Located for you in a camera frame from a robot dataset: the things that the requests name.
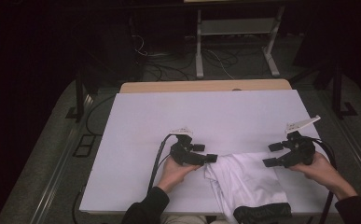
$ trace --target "white board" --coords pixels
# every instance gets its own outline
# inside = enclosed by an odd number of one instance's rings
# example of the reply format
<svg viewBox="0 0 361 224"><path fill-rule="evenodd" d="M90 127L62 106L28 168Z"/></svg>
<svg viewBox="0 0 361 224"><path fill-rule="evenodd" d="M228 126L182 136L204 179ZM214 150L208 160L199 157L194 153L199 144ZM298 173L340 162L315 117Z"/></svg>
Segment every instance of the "white board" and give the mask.
<svg viewBox="0 0 361 224"><path fill-rule="evenodd" d="M194 132L192 143L206 145L202 154L269 151L268 145L285 140L287 123L309 117L297 91L118 94L80 210L123 213L132 203L141 202L146 196L160 143L171 130L188 127ZM300 133L319 137L313 125ZM175 142L174 136L169 138L162 158L169 154ZM280 157L288 151L271 155ZM275 169L293 214L322 212L326 188L301 173L283 167L270 169ZM171 202L166 213L207 215L221 212L210 182L204 178L204 167L186 176L169 197Z"/></svg>

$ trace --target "floor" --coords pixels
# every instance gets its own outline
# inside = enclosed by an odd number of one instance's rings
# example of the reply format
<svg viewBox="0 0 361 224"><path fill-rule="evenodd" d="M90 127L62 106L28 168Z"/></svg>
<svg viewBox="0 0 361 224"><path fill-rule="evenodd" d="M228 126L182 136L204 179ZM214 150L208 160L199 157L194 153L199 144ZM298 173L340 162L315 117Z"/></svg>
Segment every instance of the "floor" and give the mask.
<svg viewBox="0 0 361 224"><path fill-rule="evenodd" d="M187 41L192 43L193 37L188 37ZM264 35L203 39L204 79L271 78L261 53L266 41ZM305 69L292 65L301 42L299 35L277 38L272 56L281 73L280 78L290 79ZM183 53L148 52L142 81L195 80L195 49L192 46L189 44ZM312 86L315 77L316 74L311 74L292 87L299 91L311 117L319 115L322 118L315 123L317 131L334 148L340 173L361 195L361 91L349 78L343 78L342 100L350 102L358 116L340 120L330 108L331 87L315 90ZM97 94L87 96L86 114L75 123L66 118L69 108L76 106L75 83L67 87L8 198L0 223L120 222L121 215L98 216L77 211L99 147L100 134L104 132L118 91L102 88ZM300 217L283 223L306 223L307 220ZM342 222L337 216L330 216L327 223Z"/></svg>

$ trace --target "right hand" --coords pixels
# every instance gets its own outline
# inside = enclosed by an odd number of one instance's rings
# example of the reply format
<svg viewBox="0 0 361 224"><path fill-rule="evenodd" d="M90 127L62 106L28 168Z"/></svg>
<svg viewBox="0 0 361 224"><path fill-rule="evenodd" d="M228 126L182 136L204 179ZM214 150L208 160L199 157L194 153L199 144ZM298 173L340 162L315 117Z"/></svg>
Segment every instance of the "right hand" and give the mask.
<svg viewBox="0 0 361 224"><path fill-rule="evenodd" d="M289 167L289 169L302 172L307 178L325 186L335 194L338 200L357 195L354 188L332 167L326 157L319 152L314 153L311 165L299 163Z"/></svg>
<svg viewBox="0 0 361 224"><path fill-rule="evenodd" d="M199 165L179 165L174 161L172 156L169 156L163 166L162 176L157 187L165 191L165 193L169 193L176 185L183 182L184 177L188 173L196 171L199 168Z"/></svg>

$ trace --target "metal stand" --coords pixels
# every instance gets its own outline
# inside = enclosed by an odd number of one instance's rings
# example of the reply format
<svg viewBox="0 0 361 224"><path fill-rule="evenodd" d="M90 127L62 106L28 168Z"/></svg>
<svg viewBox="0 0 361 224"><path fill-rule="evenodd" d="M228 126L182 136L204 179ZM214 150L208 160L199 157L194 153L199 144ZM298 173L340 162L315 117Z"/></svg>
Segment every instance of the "metal stand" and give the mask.
<svg viewBox="0 0 361 224"><path fill-rule="evenodd" d="M84 93L83 93L81 74L78 72L76 75L76 109L74 107L70 108L69 111L67 112L66 118L76 119L76 123L79 123L83 115L84 115Z"/></svg>
<svg viewBox="0 0 361 224"><path fill-rule="evenodd" d="M342 111L340 109L340 98L342 92L342 72L340 70L340 63L334 57L326 57L315 66L307 69L304 72L290 78L288 82L290 85L295 84L297 81L319 71L319 76L314 81L313 85L318 90L323 90L328 85L329 81L333 79L332 90L332 109L339 119L343 119L343 116L355 116L356 111L349 102L345 102L344 105L347 110Z"/></svg>
<svg viewBox="0 0 361 224"><path fill-rule="evenodd" d="M197 22L197 53L195 64L197 78L203 78L203 64L201 56L202 35L240 35L240 34L270 34L267 47L263 48L263 54L273 77L280 76L276 63L272 58L271 51L277 36L285 7L279 7L275 18L245 19L245 20L217 20L203 21L201 10L198 10Z"/></svg>
<svg viewBox="0 0 361 224"><path fill-rule="evenodd" d="M271 51L272 51L272 47L273 47L273 43L275 41L276 35L279 30L280 22L282 20L284 11L285 11L285 7L279 7L278 14L276 15L275 21L274 21L272 29L271 29L270 42L268 43L268 46L263 49L265 61L267 61L268 67L270 68L271 74L273 77L280 76L279 70L276 67L276 63L272 58Z"/></svg>
<svg viewBox="0 0 361 224"><path fill-rule="evenodd" d="M343 116L355 116L357 113L349 102L344 105L347 110L340 110L340 97L342 90L342 72L338 63L335 64L334 79L333 79L333 92L332 92L332 108L339 119Z"/></svg>

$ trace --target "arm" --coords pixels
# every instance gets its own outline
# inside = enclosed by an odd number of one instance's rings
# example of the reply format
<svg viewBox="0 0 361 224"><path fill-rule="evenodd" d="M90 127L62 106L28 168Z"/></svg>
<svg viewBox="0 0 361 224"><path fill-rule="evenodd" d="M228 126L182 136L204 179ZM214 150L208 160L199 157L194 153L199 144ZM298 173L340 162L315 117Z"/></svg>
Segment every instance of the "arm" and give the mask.
<svg viewBox="0 0 361 224"><path fill-rule="evenodd" d="M163 167L162 176L158 185L148 192L147 196L140 202L134 203L125 213L122 224L155 224L160 223L160 215L169 203L168 193L183 182L184 177L200 166L181 166L172 157L168 157Z"/></svg>
<svg viewBox="0 0 361 224"><path fill-rule="evenodd" d="M333 192L338 199L335 204L346 224L361 223L361 197L354 188L338 173L321 153L316 152L311 165L297 164L289 167L299 171Z"/></svg>

